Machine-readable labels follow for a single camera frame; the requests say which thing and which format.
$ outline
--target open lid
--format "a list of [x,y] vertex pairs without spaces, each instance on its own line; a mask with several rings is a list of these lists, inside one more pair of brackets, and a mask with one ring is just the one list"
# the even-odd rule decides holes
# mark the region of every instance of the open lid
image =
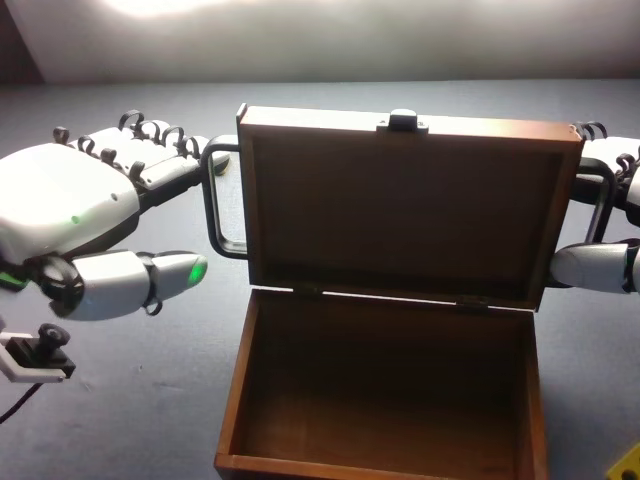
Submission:
[[238,132],[254,285],[538,307],[573,127],[249,107]]

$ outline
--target yellow block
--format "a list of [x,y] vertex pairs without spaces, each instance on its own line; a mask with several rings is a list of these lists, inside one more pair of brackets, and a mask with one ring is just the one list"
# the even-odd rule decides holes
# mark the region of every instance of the yellow block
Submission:
[[640,480],[640,443],[611,467],[607,480]]

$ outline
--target brown box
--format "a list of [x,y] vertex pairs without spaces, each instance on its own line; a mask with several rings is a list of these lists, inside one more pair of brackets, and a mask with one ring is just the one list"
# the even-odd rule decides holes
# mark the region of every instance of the brown box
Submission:
[[223,478],[547,478],[533,310],[582,141],[418,121],[243,112],[251,283],[293,291],[251,295]]

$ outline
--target gray table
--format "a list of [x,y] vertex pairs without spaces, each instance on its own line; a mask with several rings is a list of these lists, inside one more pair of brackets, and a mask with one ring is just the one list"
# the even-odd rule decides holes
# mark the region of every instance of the gray table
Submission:
[[[241,102],[271,106],[523,119],[597,119],[640,135],[640,81],[517,81],[404,84],[140,85],[0,90],[0,158],[50,141],[64,125],[77,136],[138,108],[148,118],[207,137],[234,133]],[[29,180],[25,182],[28,201]],[[224,227],[243,238],[237,160],[220,179]],[[571,204],[560,245],[581,241],[591,210]],[[640,236],[614,212],[606,240]],[[47,385],[0,427],[0,478],[32,480],[217,478],[213,453],[249,295],[244,262],[209,246],[201,192],[192,189],[142,217],[122,247],[206,253],[209,273],[156,318],[60,320],[78,369]],[[55,321],[34,288],[0,293],[9,330]],[[548,290],[536,315],[551,477],[599,479],[640,441],[640,298]],[[0,410],[24,385],[2,381]]]

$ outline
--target black knob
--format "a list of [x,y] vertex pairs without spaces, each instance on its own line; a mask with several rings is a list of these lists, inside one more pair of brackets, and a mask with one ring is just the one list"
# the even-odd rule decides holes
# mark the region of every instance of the black knob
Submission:
[[36,353],[42,358],[49,358],[58,348],[69,343],[71,335],[64,328],[53,323],[43,323],[38,329],[40,340],[36,345]]

